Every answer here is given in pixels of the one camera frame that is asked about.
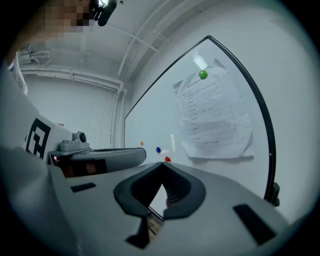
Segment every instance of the black whiteboard frame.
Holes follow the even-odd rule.
[[[135,106],[139,103],[139,101],[145,96],[145,94],[150,90],[152,86],[174,65],[176,64],[180,59],[182,59],[187,53],[192,51],[195,47],[200,45],[206,40],[210,40],[213,42],[216,46],[218,46],[236,65],[236,67],[240,70],[242,75],[244,76],[245,80],[249,84],[255,99],[260,107],[260,111],[263,117],[266,135],[268,139],[268,147],[269,147],[269,169],[268,169],[268,179],[266,182],[266,189],[264,193],[264,199],[271,202],[272,197],[274,194],[274,181],[275,181],[275,175],[276,175],[276,140],[275,140],[275,133],[274,133],[274,127],[272,125],[271,117],[266,105],[266,102],[255,83],[254,79],[251,77],[249,72],[245,69],[245,67],[241,64],[241,62],[226,48],[224,47],[218,40],[214,39],[211,35],[207,35],[204,39],[202,39],[200,42],[198,42],[195,46],[190,48],[188,51],[186,51],[184,54],[182,54],[179,58],[177,58],[150,86],[149,88],[143,93],[143,95],[139,98],[139,100],[134,104],[134,106],[131,108],[129,113],[124,118],[124,132],[123,132],[123,143],[124,147],[126,147],[126,118],[130,115],[131,111],[135,108]]]

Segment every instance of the white wall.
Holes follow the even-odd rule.
[[[304,31],[276,2],[226,1],[185,23],[170,45],[161,46],[163,54],[145,64],[133,83],[131,106],[207,35],[240,60],[264,97],[275,132],[277,209],[293,222],[310,211],[319,194],[319,59]]]
[[[72,132],[85,132],[93,149],[110,147],[112,91],[77,81],[35,75],[27,76],[25,82],[28,98],[41,115],[54,123],[63,123]]]

